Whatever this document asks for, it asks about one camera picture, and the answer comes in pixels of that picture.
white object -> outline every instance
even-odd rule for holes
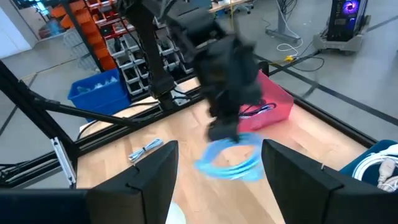
[[[386,150],[380,151],[378,153],[372,153],[367,156],[364,160],[362,160],[356,167],[353,172],[353,178],[357,180],[362,180],[362,176],[365,173],[366,169],[370,166],[380,164],[385,159],[390,158],[395,163],[396,166],[398,164],[398,144],[392,145],[388,147]]]
[[[280,5],[279,5],[278,0],[276,0],[276,5],[278,6],[279,12],[282,13],[282,9],[280,8]],[[279,45],[276,47],[276,49],[277,49],[278,51],[280,51],[280,52],[286,52],[286,51],[294,50],[295,53],[294,53],[293,55],[290,55],[290,56],[293,56],[293,57],[294,57],[294,56],[297,56],[297,55],[299,54],[299,52],[298,52],[296,49],[298,49],[299,47],[301,47],[301,46],[304,44],[304,41],[303,41],[303,39],[302,39],[299,35],[297,35],[295,32],[293,32],[293,31],[289,28],[289,26],[287,25],[287,21],[286,21],[286,19],[285,19],[284,16],[282,16],[282,19],[283,19],[283,21],[285,22],[285,25],[286,25],[287,30],[289,30],[292,34],[294,34],[294,35],[296,36],[296,38],[300,38],[301,43],[300,43],[298,46],[296,46],[296,47],[293,47],[293,46],[291,46],[290,44],[283,43],[283,44],[279,44]],[[281,48],[280,48],[281,46],[287,46],[288,48],[286,48],[286,49],[281,49]]]
[[[185,215],[179,205],[172,202],[167,214],[166,224],[186,224]]]
[[[142,155],[143,153],[156,148],[157,146],[160,146],[163,144],[163,141],[161,139],[154,139],[151,141],[148,145],[144,146],[142,149],[133,152],[129,155],[129,160],[131,162],[136,162]]]
[[[394,172],[395,168],[396,168],[396,163],[392,159],[387,158],[384,161],[382,161],[379,168],[379,179],[377,180],[378,182],[377,187],[380,188],[380,185],[383,184],[388,178],[392,176],[392,173]]]
[[[174,83],[174,84],[176,85],[176,87],[174,88],[174,90],[170,91],[170,93],[172,94],[172,98],[187,97],[187,95],[182,94],[182,93],[184,93],[184,91],[177,85],[177,83]],[[182,98],[174,99],[174,103],[179,106],[184,105],[185,103],[188,103],[189,101],[190,101],[189,99],[182,99]]]

white cable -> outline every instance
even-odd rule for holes
[[[362,180],[362,176],[366,169],[368,169],[370,166],[382,163],[387,158],[392,159],[397,166],[398,157],[396,156],[398,156],[398,144],[390,146],[386,150],[380,151],[378,153],[371,153],[355,167],[353,177],[357,180]]]
[[[279,12],[283,15],[282,9],[280,8],[280,5],[279,5],[278,0],[276,0],[276,5],[278,6]],[[277,49],[278,51],[280,51],[280,52],[286,52],[286,51],[294,50],[296,53],[293,54],[293,55],[290,55],[290,56],[293,56],[293,57],[294,57],[294,56],[297,56],[297,55],[299,54],[299,52],[298,52],[296,49],[299,48],[299,47],[301,47],[301,46],[304,44],[304,40],[303,40],[299,35],[297,35],[295,32],[293,32],[293,31],[289,28],[289,26],[287,25],[287,21],[285,20],[285,17],[284,17],[284,16],[281,16],[281,17],[282,17],[283,21],[285,22],[285,25],[286,25],[287,30],[289,30],[292,34],[294,34],[294,35],[296,36],[296,38],[300,38],[301,44],[299,44],[299,45],[296,46],[296,47],[293,47],[293,46],[291,46],[290,44],[283,43],[283,44],[279,44],[279,45],[276,47],[276,49]],[[287,48],[287,49],[281,49],[281,48],[280,48],[281,46],[287,46],[288,48]]]
[[[395,192],[398,189],[398,176],[391,177],[384,184],[381,184],[378,187],[386,192]]]
[[[129,155],[129,160],[130,162],[136,162],[142,155],[143,153],[157,147],[163,144],[163,141],[161,139],[154,139],[152,142],[150,142],[148,145],[144,146],[142,149],[133,152]]]

purple light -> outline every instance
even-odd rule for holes
[[[343,14],[350,15],[356,13],[358,11],[358,5],[357,0],[346,1],[343,4]]]

pink box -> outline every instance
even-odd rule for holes
[[[248,105],[243,105],[241,113],[244,112],[247,116],[241,116],[239,119],[239,132],[255,131],[285,120],[289,118],[290,110],[293,107],[293,97],[279,85],[269,80],[261,71],[259,71],[257,81],[261,86],[262,99],[268,105],[268,109],[264,105],[251,106],[250,108]]]

blue plastic crate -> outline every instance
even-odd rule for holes
[[[372,146],[370,149],[368,149],[366,152],[362,153],[360,156],[358,156],[356,159],[354,159],[352,162],[350,162],[347,166],[344,166],[341,170],[340,173],[352,176],[353,172],[355,170],[355,167],[368,156],[370,153],[377,153],[382,150],[387,149],[388,147],[397,144],[395,141],[391,140],[382,140],[376,143],[374,146]],[[380,165],[374,165],[369,167],[365,173],[363,174],[362,181],[366,182],[368,184],[372,184],[377,186],[377,180],[379,178],[379,168]],[[393,176],[398,175],[398,170],[395,169]]]
[[[96,84],[100,83],[104,85],[106,81],[110,81],[112,77],[117,81],[102,86],[101,88],[94,89]],[[78,87],[88,88],[91,90],[85,93],[80,93],[78,91]],[[118,100],[126,94],[126,89],[123,87],[119,79],[119,71],[115,68],[74,82],[70,88],[68,100],[72,101],[77,108],[93,110],[94,108]]]
[[[127,108],[129,105],[130,105],[129,98],[128,98],[127,94],[125,94],[123,97],[121,97],[119,99],[116,99],[107,104],[93,108],[90,111],[100,113],[100,114],[112,115],[112,114],[115,114],[115,113]],[[93,119],[87,118],[87,121],[92,122]]]

